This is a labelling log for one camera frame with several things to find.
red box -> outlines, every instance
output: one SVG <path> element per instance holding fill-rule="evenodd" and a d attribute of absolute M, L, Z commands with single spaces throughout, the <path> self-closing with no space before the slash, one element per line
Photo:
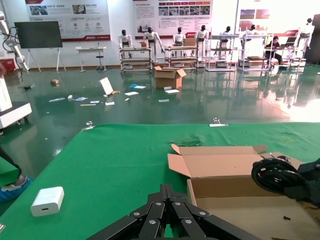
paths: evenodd
<path fill-rule="evenodd" d="M 2 63 L 7 73 L 12 73 L 16 70 L 15 60 L 13 58 L 1 59 L 0 63 Z"/>

banner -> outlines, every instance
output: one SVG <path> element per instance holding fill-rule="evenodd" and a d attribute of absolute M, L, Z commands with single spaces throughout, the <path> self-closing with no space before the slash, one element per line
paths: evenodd
<path fill-rule="evenodd" d="M 30 21 L 58 21 L 63 42 L 109 41 L 107 0 L 25 0 Z"/>
<path fill-rule="evenodd" d="M 211 30 L 213 0 L 133 0 L 135 39 L 142 39 L 148 27 L 162 39 L 171 39 L 178 27 L 194 38 L 202 25 Z"/>

white table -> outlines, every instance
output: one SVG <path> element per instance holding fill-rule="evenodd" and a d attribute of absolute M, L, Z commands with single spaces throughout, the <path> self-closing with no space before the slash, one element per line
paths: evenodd
<path fill-rule="evenodd" d="M 103 66 L 104 66 L 104 70 L 103 72 L 107 71 L 106 68 L 106 59 L 105 59 L 105 50 L 107 49 L 105 46 L 104 47 L 91 47 L 91 48 L 82 48 L 82 47 L 76 47 L 75 48 L 80 56 L 80 65 L 81 65 L 81 71 L 80 73 L 83 73 L 84 71 L 84 67 L 82 65 L 82 58 L 81 58 L 81 54 L 85 54 L 85 53 L 102 53 L 103 55 Z"/>

cardboard box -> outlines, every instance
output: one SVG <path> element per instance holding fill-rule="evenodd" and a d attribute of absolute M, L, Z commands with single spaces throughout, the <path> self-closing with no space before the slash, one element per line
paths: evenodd
<path fill-rule="evenodd" d="M 183 43 L 184 46 L 196 46 L 195 38 L 186 38 Z"/>
<path fill-rule="evenodd" d="M 320 210 L 258 187 L 251 178 L 254 162 L 269 157 L 265 145 L 178 147 L 168 154 L 169 168 L 190 177 L 190 202 L 262 240 L 318 240 Z M 273 152 L 274 156 L 283 155 Z M 298 168 L 300 161 L 289 157 Z"/>
<path fill-rule="evenodd" d="M 164 67 L 160 66 L 154 67 L 155 73 L 155 87 L 156 88 L 164 88 L 164 87 L 172 87 L 173 89 L 181 88 L 182 86 L 182 78 L 187 74 L 183 69 L 180 68 L 172 68 L 172 67 Z"/>
<path fill-rule="evenodd" d="M 144 41 L 141 41 L 140 44 L 141 44 L 142 48 L 146 48 L 147 47 L 147 43 L 145 43 Z"/>

floor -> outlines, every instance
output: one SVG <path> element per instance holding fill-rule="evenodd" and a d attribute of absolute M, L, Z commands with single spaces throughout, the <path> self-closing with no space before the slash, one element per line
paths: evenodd
<path fill-rule="evenodd" d="M 123 124 L 211 124 L 255 122 L 320 122 L 320 66 L 308 65 L 303 72 L 278 71 L 213 73 L 204 70 L 186 71 L 179 93 L 170 94 L 154 88 L 155 80 L 148 72 L 127 72 L 119 68 L 106 72 L 78 69 L 62 71 L 32 71 L 17 76 L 8 75 L 6 83 L 11 100 L 29 101 L 32 114 L 29 122 L 12 125 L 0 136 L 4 149 L 19 164 L 24 174 L 36 178 L 59 154 L 68 142 L 85 128 L 93 125 Z M 99 80 L 108 77 L 114 90 L 104 97 Z M 50 84 L 59 80 L 59 85 Z M 130 89 L 131 84 L 146 86 Z M 32 86 L 25 91 L 23 86 Z M 139 92 L 127 97 L 123 93 Z M 82 102 L 67 99 L 86 97 Z M 94 106 L 81 106 L 100 101 Z M 105 102 L 115 105 L 105 106 Z"/>

